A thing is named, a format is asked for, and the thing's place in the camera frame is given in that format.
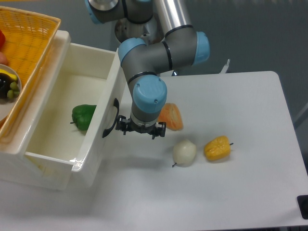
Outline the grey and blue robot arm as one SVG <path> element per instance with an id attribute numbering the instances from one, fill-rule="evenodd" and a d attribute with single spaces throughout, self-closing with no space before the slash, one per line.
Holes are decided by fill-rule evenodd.
<path id="1" fill-rule="evenodd" d="M 132 106 L 129 117 L 115 116 L 112 129 L 163 137 L 166 123 L 158 117 L 167 87 L 160 74 L 205 62 L 210 56 L 206 34 L 194 29 L 182 0 L 87 0 L 85 5 L 96 24 L 126 19 L 144 26 L 158 16 L 163 38 L 157 43 L 148 44 L 144 36 L 129 36 L 119 45 L 118 57 Z"/>

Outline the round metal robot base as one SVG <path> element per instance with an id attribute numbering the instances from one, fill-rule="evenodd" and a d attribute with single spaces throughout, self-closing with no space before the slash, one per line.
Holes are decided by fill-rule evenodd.
<path id="1" fill-rule="evenodd" d="M 134 24 L 127 18 L 118 20 L 115 24 L 115 37 L 120 44 L 130 38 L 141 38 L 147 45 L 151 45 L 161 42 L 164 39 L 164 33 L 154 14 L 144 24 Z"/>

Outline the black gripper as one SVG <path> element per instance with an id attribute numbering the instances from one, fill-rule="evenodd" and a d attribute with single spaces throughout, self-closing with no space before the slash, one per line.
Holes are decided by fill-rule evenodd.
<path id="1" fill-rule="evenodd" d="M 135 131 L 140 134 L 150 134 L 154 140 L 156 137 L 165 137 L 166 122 L 156 121 L 141 121 L 135 117 L 126 118 L 123 115 L 119 115 L 116 120 L 115 129 L 122 131 L 125 135 L 127 132 Z"/>

